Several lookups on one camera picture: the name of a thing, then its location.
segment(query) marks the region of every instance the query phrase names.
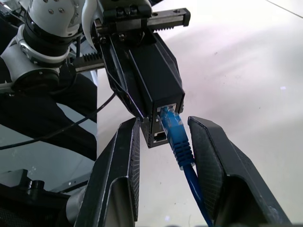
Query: black device housing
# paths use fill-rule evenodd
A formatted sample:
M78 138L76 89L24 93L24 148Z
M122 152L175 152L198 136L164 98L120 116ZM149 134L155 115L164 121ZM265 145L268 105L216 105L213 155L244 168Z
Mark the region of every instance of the black device housing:
M184 91L176 58L157 33L149 29L130 31L121 41L106 35L100 43L112 90L126 108L141 119L148 147L167 143L158 108L174 105L183 111Z

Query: blue ethernet cable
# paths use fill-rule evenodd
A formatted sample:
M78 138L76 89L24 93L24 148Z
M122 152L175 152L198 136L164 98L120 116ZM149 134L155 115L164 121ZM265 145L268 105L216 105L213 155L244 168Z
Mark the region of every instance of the blue ethernet cable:
M174 111L172 106L161 108L160 122L163 126L170 147L174 152L179 167L184 171L185 177L197 205L207 225L212 227L213 223L208 216L204 204L203 195L198 183L198 177L192 167L195 165L195 159L188 142L188 137L186 135L183 122L181 121L179 114Z

